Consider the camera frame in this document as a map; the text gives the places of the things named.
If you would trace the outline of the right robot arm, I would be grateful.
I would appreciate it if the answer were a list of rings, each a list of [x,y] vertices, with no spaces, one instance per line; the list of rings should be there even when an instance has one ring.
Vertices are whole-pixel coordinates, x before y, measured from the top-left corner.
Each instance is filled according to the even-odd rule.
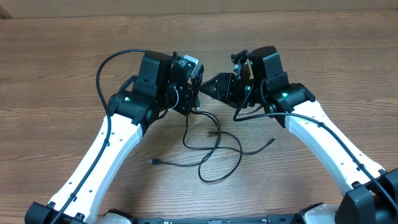
[[[339,205],[317,203],[292,223],[396,223],[397,171],[387,171],[361,152],[326,115],[314,94],[291,83],[275,47],[243,50],[231,56],[231,73],[220,73],[200,90],[240,111],[256,104],[263,116],[298,137],[335,181]]]

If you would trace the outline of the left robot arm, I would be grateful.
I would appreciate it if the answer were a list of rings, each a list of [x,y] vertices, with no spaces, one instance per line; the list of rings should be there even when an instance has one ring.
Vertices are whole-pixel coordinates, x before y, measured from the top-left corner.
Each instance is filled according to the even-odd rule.
[[[34,202],[25,223],[136,222],[117,209],[98,216],[106,191],[153,122],[168,110],[186,116],[197,106],[203,78],[203,65],[189,55],[151,50],[143,54],[139,73],[128,78],[109,101],[103,101],[103,124],[72,176],[46,205]]]

